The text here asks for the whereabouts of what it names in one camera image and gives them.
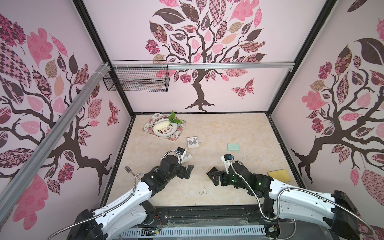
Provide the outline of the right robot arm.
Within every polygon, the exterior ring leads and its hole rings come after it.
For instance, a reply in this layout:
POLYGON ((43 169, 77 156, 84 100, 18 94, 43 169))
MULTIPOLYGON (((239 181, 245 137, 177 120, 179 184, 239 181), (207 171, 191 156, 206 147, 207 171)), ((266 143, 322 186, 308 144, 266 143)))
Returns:
POLYGON ((266 175, 253 174, 236 161, 225 168, 212 168, 207 173, 214 185, 245 189, 250 196, 263 199, 262 215, 270 221, 294 219, 325 227, 340 238, 360 239, 358 210, 346 193, 296 188, 266 175))

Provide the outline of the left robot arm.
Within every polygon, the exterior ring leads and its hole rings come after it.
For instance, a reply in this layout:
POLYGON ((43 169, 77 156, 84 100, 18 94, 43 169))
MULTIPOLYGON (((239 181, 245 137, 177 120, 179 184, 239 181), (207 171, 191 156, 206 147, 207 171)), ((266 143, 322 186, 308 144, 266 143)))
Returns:
POLYGON ((112 240, 131 227, 142 223, 150 225, 156 208, 149 199, 159 193, 175 177, 189 179, 193 165, 183 166, 179 158, 168 155, 127 193, 92 212, 81 212, 70 229, 68 240, 112 240))

